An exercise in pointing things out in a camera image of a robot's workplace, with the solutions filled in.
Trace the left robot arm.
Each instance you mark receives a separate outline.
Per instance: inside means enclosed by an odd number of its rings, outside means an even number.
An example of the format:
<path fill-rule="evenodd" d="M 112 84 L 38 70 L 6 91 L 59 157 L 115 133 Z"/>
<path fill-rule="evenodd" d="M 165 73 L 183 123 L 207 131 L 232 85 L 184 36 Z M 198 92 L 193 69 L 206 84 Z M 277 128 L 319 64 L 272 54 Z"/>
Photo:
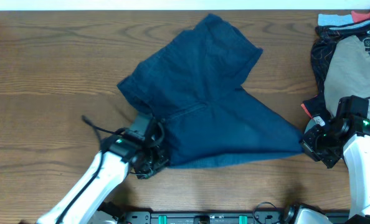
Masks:
<path fill-rule="evenodd" d="M 148 179 L 164 169 L 168 162 L 168 153 L 159 145 L 110 136 L 102 141 L 100 151 L 81 179 L 37 223 L 87 223 L 130 170 L 133 169 L 139 178 Z"/>

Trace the dark blue denim shorts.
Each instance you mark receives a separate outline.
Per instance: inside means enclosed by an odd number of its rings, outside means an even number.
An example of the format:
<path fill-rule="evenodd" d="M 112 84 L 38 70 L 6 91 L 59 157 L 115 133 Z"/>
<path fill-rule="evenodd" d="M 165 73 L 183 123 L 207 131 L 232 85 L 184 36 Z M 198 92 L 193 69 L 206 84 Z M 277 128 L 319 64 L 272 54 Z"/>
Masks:
<path fill-rule="evenodd" d="M 118 89 L 140 113 L 163 122 L 172 168 L 298 155 L 301 132 L 242 87 L 262 52 L 210 14 L 139 63 Z"/>

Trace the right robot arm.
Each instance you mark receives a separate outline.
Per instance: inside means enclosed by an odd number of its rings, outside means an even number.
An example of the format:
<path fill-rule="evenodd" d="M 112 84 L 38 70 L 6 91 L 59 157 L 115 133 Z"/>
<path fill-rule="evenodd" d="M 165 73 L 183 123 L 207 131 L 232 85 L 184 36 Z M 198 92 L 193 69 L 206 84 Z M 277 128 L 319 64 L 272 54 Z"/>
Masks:
<path fill-rule="evenodd" d="M 344 161 L 351 192 L 349 219 L 370 222 L 370 120 L 351 115 L 326 128 L 311 120 L 300 145 L 307 156 L 329 169 Z"/>

